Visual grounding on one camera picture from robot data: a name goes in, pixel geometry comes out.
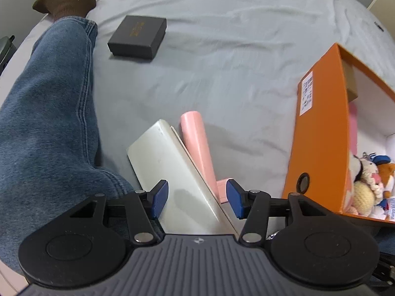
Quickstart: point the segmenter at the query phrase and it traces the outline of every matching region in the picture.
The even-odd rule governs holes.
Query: denim
[[[0,259],[19,273],[18,247],[27,235],[95,193],[118,198],[133,190],[94,164],[97,30],[79,17],[56,21],[0,109]]]

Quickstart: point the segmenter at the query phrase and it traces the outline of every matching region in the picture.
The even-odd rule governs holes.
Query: foot
[[[96,7],[96,0],[37,0],[33,10],[49,13],[54,21],[69,16],[86,17]]]

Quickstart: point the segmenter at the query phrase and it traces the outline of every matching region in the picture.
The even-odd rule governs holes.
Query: pink cylinder
[[[350,137],[350,150],[353,155],[357,155],[357,134],[358,134],[358,109],[352,101],[348,104],[348,128]]]
[[[217,181],[201,114],[197,111],[184,113],[181,116],[181,130],[185,147],[204,180],[209,185],[211,192],[219,200]]]
[[[218,194],[220,196],[220,203],[226,203],[228,201],[228,198],[226,197],[226,183],[228,182],[229,179],[222,179],[217,181],[217,188],[218,188]]]

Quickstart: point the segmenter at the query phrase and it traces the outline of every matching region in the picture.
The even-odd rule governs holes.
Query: orange plush toy
[[[392,189],[394,188],[395,178],[395,164],[394,163],[384,163],[377,166],[378,174],[381,177],[381,181],[384,185],[383,196],[385,199],[390,198],[392,194]]]

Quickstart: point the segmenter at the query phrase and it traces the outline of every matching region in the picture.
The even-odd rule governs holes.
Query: stuffed animal
[[[385,220],[387,215],[384,211],[384,209],[379,206],[373,206],[371,214],[369,215],[370,218],[375,218],[375,219],[381,219],[381,220]]]
[[[376,166],[378,166],[378,165],[382,165],[384,163],[390,163],[391,158],[388,156],[384,156],[384,155],[378,155],[378,156],[375,156],[372,161],[374,162],[374,164]]]
[[[358,211],[359,215],[369,216],[375,205],[376,196],[371,188],[362,181],[354,183],[354,198],[352,206]]]
[[[383,163],[377,166],[378,174],[381,177],[381,181],[384,186],[383,196],[385,199],[388,199],[392,196],[392,190],[395,184],[394,172],[395,172],[395,164],[394,163]]]
[[[348,157],[348,170],[349,179],[346,184],[346,194],[344,195],[343,210],[346,213],[358,215],[358,211],[352,206],[354,196],[354,182],[361,179],[362,175],[362,163],[358,157],[354,156],[352,152],[349,152]]]
[[[362,163],[361,180],[365,182],[367,185],[369,185],[370,189],[375,195],[374,205],[378,205],[383,200],[383,191],[384,191],[384,186],[383,183],[381,182],[381,177],[378,174],[378,168],[373,162],[365,158],[361,159],[361,163]]]

